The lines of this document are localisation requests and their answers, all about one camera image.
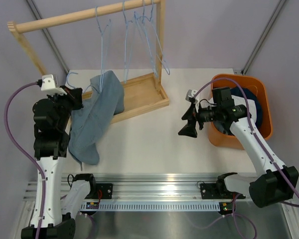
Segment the light blue jacket hanger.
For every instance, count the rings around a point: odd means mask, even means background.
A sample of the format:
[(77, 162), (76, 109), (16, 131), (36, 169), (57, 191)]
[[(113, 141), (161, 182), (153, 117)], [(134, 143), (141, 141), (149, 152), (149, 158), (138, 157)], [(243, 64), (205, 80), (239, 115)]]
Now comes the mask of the light blue jacket hanger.
[(71, 89), (81, 88), (83, 93), (93, 92), (91, 79), (96, 75), (94, 70), (73, 70), (68, 74), (65, 85)]

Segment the light denim jacket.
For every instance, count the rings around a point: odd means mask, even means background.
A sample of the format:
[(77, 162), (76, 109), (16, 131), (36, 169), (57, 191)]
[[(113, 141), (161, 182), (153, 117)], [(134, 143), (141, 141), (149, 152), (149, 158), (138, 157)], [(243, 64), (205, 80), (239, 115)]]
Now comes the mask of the light denim jacket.
[(114, 115), (124, 111), (124, 87), (110, 70), (90, 79), (92, 96), (83, 108), (71, 114), (68, 151), (79, 164), (97, 165), (96, 143), (103, 137)]

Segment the dark blue denim garment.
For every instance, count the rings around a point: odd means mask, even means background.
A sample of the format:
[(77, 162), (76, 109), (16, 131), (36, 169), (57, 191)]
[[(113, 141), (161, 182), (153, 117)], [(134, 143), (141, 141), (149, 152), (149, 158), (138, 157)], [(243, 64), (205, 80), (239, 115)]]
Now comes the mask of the dark blue denim garment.
[[(255, 94), (253, 94), (249, 89), (242, 88), (250, 108), (250, 114), (251, 119), (254, 121), (257, 128), (259, 128), (262, 125), (263, 122), (263, 110), (262, 107), (256, 97)], [(244, 105), (246, 106), (244, 97), (238, 87), (234, 87), (230, 89), (232, 98), (234, 99), (235, 105)], [(233, 135), (232, 132), (229, 129), (225, 128), (225, 124), (221, 122), (215, 122), (214, 123), (215, 128), (225, 135)]]

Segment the light blue shirt hanger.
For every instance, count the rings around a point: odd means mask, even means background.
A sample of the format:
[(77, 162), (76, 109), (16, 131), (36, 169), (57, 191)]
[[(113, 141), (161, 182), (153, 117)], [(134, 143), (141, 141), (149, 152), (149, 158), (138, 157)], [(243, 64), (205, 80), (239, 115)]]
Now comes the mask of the light blue shirt hanger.
[(101, 74), (100, 74), (100, 81), (99, 81), (99, 89), (100, 92), (102, 92), (104, 86), (105, 72), (106, 72), (108, 49), (109, 49), (111, 33), (112, 33), (112, 20), (109, 19), (104, 29), (102, 29), (99, 22), (98, 7), (99, 7), (98, 5), (95, 6), (95, 19), (97, 21), (99, 33), (101, 34)]

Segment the light blue grey-skirt hanger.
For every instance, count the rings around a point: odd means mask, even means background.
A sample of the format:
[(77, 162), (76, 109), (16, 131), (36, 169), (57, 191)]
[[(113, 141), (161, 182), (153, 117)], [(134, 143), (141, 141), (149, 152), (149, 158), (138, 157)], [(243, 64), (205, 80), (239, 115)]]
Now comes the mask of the light blue grey-skirt hanger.
[(170, 68), (166, 62), (166, 60), (164, 59), (164, 53), (163, 53), (163, 48), (162, 48), (162, 45), (160, 43), (160, 39), (158, 37), (158, 32), (157, 32), (157, 29), (156, 27), (154, 26), (154, 20), (153, 20), (153, 26), (151, 25), (152, 29), (153, 29), (153, 32), (155, 33), (155, 43), (158, 44), (158, 47), (155, 47), (155, 50), (156, 50), (156, 59), (158, 59), (158, 63), (161, 63), (162, 66), (163, 66), (163, 69), (166, 71), (166, 73), (168, 75), (170, 75)]

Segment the light blue dark-denim hanger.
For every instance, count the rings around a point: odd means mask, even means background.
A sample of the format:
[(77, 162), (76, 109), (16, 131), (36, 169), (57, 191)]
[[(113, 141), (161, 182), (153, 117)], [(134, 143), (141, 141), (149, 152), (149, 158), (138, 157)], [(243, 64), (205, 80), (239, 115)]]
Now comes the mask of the light blue dark-denim hanger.
[(125, 3), (126, 1), (123, 1), (122, 5), (122, 13), (124, 17), (124, 23), (125, 23), (125, 40), (124, 40), (124, 83), (127, 83), (128, 80), (128, 75), (129, 75), (129, 69), (130, 69), (130, 63), (131, 63), (131, 58), (132, 58), (132, 51), (133, 51), (133, 43), (129, 44), (128, 39), (129, 39), (129, 33), (131, 31), (134, 33), (134, 30), (131, 30), (132, 27), (134, 27), (135, 21), (134, 18), (132, 19), (127, 19), (126, 14), (125, 14)]

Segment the light blue skirt hanger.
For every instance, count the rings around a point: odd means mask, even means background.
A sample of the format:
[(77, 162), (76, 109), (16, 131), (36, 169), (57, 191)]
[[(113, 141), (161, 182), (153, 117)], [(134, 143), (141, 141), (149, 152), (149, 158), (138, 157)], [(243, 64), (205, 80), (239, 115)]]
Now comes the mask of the light blue skirt hanger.
[(134, 20), (136, 23), (137, 30), (139, 32), (140, 38), (142, 43), (145, 44), (146, 52), (149, 56), (150, 64), (152, 71), (154, 73), (155, 77), (158, 77), (158, 72), (156, 69), (156, 50), (154, 49), (154, 45), (150, 40), (150, 32), (147, 29), (146, 23), (149, 22), (153, 26), (153, 7), (154, 7), (154, 1), (151, 0), (151, 10), (150, 10), (150, 16), (146, 16), (145, 14), (145, 1), (143, 1), (143, 12), (141, 15), (139, 15), (136, 11), (134, 11)]

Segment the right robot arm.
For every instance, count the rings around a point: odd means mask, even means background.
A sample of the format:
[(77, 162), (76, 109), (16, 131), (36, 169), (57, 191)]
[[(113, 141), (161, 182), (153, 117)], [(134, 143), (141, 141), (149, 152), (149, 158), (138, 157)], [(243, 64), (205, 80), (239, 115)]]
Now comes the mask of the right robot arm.
[(206, 122), (220, 122), (229, 128), (249, 156), (255, 170), (255, 177), (226, 173), (218, 176), (216, 191), (221, 197), (242, 194), (263, 208), (275, 203), (289, 203), (296, 191), (299, 178), (297, 169), (287, 167), (270, 149), (254, 121), (250, 117), (248, 105), (236, 105), (230, 88), (212, 90), (213, 103), (203, 108), (195, 97), (197, 90), (188, 90), (186, 100), (190, 107), (182, 116), (186, 125), (178, 135), (196, 138), (196, 128), (203, 129)]

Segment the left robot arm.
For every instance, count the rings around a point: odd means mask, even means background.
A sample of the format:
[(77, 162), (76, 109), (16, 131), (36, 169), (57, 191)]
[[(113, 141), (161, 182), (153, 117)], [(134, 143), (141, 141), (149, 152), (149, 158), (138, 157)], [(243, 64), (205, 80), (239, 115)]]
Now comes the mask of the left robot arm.
[(70, 139), (66, 128), (72, 111), (83, 107), (82, 91), (62, 86), (33, 105), (33, 148), (39, 169), (33, 217), (21, 231), (23, 239), (74, 238), (75, 218), (83, 200), (98, 192), (91, 174), (77, 174), (70, 191), (61, 197), (61, 174)]

